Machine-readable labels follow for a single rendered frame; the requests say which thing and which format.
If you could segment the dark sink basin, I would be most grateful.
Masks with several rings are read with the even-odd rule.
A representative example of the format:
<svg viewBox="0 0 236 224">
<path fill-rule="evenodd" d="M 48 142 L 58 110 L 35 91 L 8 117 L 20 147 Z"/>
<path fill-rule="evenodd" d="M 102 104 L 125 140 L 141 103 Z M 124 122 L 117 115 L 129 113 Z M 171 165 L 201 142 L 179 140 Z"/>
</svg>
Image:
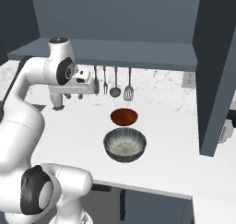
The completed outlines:
<svg viewBox="0 0 236 224">
<path fill-rule="evenodd" d="M 40 104 L 32 104 L 34 108 L 36 108 L 39 112 L 42 112 L 42 110 L 46 107 L 46 105 L 40 105 Z"/>
</svg>

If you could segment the dark grey-blue narrow cabinet door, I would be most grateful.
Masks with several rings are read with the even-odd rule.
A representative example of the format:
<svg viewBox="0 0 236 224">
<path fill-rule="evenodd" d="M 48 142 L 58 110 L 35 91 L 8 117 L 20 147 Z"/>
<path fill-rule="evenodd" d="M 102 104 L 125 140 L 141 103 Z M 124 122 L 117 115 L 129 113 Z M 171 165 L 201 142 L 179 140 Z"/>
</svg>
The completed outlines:
<svg viewBox="0 0 236 224">
<path fill-rule="evenodd" d="M 33 0 L 0 0 L 0 65 L 9 53 L 39 38 Z"/>
</svg>

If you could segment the grey ribbed bowl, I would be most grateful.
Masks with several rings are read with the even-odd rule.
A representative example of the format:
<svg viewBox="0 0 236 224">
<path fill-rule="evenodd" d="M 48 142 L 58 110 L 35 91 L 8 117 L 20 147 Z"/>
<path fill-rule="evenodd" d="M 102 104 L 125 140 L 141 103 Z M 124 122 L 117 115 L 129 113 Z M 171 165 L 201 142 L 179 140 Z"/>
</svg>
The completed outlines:
<svg viewBox="0 0 236 224">
<path fill-rule="evenodd" d="M 111 159 L 129 163 L 139 159 L 147 146 L 146 137 L 134 128 L 120 127 L 103 138 L 103 146 Z"/>
</svg>

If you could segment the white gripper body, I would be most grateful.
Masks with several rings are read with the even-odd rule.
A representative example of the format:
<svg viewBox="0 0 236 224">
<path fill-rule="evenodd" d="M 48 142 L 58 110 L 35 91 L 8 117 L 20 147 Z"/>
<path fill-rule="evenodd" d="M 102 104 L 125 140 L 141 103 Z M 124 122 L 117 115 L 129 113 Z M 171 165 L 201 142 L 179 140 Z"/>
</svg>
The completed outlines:
<svg viewBox="0 0 236 224">
<path fill-rule="evenodd" d="M 94 81 L 91 78 L 86 83 L 75 83 L 73 85 L 50 86 L 52 93 L 68 93 L 68 94 L 93 94 L 95 90 Z"/>
</svg>

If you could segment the dark grey-blue wide cabinet door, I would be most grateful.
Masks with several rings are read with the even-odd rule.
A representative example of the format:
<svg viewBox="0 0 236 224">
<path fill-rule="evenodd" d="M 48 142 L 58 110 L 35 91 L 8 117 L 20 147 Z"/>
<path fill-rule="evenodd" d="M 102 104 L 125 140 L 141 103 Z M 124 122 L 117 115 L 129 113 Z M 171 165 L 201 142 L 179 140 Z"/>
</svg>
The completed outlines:
<svg viewBox="0 0 236 224">
<path fill-rule="evenodd" d="M 236 128 L 236 0 L 200 0 L 193 47 L 199 153 L 212 157 L 225 122 Z"/>
</svg>

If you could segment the white sink tap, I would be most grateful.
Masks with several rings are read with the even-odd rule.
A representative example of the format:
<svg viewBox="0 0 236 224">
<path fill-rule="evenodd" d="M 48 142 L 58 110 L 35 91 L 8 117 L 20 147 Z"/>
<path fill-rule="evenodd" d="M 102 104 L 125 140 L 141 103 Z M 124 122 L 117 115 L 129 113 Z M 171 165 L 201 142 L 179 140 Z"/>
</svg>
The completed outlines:
<svg viewBox="0 0 236 224">
<path fill-rule="evenodd" d="M 53 109 L 55 111 L 60 111 L 64 108 L 63 95 L 61 93 L 51 93 L 50 99 L 53 104 Z"/>
</svg>

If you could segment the grey-blue open wall cabinet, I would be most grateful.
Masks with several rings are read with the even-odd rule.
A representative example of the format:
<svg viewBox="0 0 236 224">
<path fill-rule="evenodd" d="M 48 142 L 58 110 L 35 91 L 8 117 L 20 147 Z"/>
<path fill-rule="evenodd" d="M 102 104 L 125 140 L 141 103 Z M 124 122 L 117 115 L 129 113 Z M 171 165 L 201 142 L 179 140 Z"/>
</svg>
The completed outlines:
<svg viewBox="0 0 236 224">
<path fill-rule="evenodd" d="M 77 62 L 194 72 L 192 39 L 200 0 L 29 0 L 40 35 L 10 53 L 47 56 L 67 37 Z"/>
</svg>

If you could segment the brown bowl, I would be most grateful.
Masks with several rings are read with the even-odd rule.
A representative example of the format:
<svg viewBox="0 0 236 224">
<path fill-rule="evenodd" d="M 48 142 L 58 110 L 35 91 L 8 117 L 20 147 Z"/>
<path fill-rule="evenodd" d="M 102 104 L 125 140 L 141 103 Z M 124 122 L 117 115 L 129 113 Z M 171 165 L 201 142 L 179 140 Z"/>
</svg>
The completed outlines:
<svg viewBox="0 0 236 224">
<path fill-rule="evenodd" d="M 111 120 L 120 126 L 128 126 L 136 122 L 138 114 L 132 109 L 120 108 L 111 113 Z"/>
</svg>

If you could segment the grey-blue base cupboard door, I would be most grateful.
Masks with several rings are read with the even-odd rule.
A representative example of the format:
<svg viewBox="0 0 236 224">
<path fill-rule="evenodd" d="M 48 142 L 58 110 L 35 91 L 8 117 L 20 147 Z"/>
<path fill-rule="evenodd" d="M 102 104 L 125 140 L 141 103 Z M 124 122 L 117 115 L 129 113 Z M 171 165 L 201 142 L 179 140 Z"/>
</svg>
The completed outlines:
<svg viewBox="0 0 236 224">
<path fill-rule="evenodd" d="M 191 200 L 125 191 L 125 219 L 119 224 L 194 224 Z"/>
</svg>

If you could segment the white wall socket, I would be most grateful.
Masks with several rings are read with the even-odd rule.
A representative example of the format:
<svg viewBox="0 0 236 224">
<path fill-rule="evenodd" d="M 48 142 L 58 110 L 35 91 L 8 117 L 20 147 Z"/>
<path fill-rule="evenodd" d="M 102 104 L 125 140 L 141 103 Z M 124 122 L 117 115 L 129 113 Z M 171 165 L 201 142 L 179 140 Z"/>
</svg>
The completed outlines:
<svg viewBox="0 0 236 224">
<path fill-rule="evenodd" d="M 195 88 L 195 73 L 194 72 L 184 72 L 183 73 L 183 88 Z"/>
</svg>

